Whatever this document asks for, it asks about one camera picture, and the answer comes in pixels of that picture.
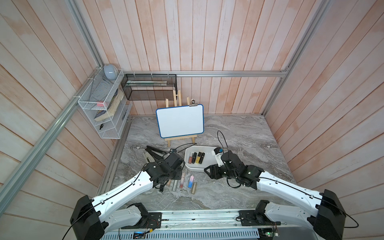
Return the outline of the pink frosted lipstick tube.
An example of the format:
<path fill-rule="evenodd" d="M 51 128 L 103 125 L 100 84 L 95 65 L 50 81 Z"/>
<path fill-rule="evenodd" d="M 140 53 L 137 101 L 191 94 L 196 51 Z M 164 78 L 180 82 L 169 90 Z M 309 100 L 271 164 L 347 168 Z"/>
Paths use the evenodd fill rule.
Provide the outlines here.
<path fill-rule="evenodd" d="M 186 175 L 186 173 L 182 173 L 182 177 L 181 177 L 180 185 L 179 185 L 180 189 L 183 189 L 183 187 L 184 187 L 185 175 Z"/>

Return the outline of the silver lipstick tube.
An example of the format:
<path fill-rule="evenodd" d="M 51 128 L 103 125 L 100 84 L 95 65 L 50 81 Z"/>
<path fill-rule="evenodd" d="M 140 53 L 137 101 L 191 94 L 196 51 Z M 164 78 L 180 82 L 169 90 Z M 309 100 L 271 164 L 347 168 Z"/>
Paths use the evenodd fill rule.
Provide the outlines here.
<path fill-rule="evenodd" d="M 178 188 L 179 180 L 174 180 L 172 191 L 175 192 Z"/>

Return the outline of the black lipstick gold band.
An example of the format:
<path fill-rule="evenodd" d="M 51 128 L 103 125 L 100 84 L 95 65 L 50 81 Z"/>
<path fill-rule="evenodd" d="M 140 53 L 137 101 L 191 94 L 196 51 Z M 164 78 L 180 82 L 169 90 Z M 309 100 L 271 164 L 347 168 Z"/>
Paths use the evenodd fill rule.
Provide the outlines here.
<path fill-rule="evenodd" d="M 205 157 L 205 153 L 202 153 L 201 154 L 201 157 L 199 159 L 199 164 L 202 164 L 203 160 L 204 160 L 204 157 Z"/>

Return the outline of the gold black square lipstick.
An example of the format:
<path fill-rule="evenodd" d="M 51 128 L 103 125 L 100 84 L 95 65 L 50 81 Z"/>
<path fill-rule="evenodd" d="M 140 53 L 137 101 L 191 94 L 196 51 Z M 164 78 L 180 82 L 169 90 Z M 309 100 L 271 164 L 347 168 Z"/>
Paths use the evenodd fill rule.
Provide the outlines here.
<path fill-rule="evenodd" d="M 202 152 L 198 153 L 195 164 L 199 164 L 199 159 L 201 157 L 201 154 L 202 154 Z"/>

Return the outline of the white storage box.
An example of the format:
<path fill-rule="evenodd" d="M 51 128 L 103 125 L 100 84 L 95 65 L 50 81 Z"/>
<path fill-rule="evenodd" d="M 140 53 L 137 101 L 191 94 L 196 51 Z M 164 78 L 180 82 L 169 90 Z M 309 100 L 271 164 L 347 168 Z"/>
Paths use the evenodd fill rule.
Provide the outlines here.
<path fill-rule="evenodd" d="M 221 167 L 223 149 L 220 147 L 191 146 L 185 150 L 186 167 L 192 172 L 204 172 L 204 169 L 212 165 Z"/>

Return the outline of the black lipstick tube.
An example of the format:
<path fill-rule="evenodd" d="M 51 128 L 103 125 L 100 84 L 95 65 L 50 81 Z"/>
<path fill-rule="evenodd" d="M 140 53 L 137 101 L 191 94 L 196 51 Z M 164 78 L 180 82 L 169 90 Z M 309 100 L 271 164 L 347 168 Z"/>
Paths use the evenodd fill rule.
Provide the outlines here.
<path fill-rule="evenodd" d="M 194 164 L 196 162 L 197 155 L 198 155 L 197 152 L 193 153 L 192 164 Z"/>

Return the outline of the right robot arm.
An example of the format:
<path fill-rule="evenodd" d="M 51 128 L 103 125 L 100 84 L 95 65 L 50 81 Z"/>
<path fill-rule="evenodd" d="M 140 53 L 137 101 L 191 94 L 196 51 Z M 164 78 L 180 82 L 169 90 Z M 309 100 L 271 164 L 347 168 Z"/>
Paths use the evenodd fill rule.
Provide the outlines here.
<path fill-rule="evenodd" d="M 308 228 L 325 240 L 343 238 L 348 214 L 334 192 L 318 192 L 289 183 L 262 168 L 245 165 L 231 151 L 215 148 L 207 157 L 208 163 L 216 160 L 204 169 L 211 179 L 234 179 L 240 187 L 264 191 L 291 203 L 291 206 L 283 206 L 262 200 L 248 217 L 241 212 L 242 224 L 274 225 L 280 222 Z"/>

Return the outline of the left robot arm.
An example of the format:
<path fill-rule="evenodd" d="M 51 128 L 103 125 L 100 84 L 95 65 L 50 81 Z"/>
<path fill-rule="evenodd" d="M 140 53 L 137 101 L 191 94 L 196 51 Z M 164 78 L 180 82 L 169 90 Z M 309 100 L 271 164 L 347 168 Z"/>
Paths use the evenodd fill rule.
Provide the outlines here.
<path fill-rule="evenodd" d="M 146 163 L 138 174 L 109 192 L 93 198 L 81 197 L 70 218 L 69 229 L 77 240 L 99 240 L 111 230 L 137 224 L 143 217 L 139 207 L 119 208 L 157 185 L 179 180 L 184 166 L 184 158 L 172 152 L 165 159 Z"/>

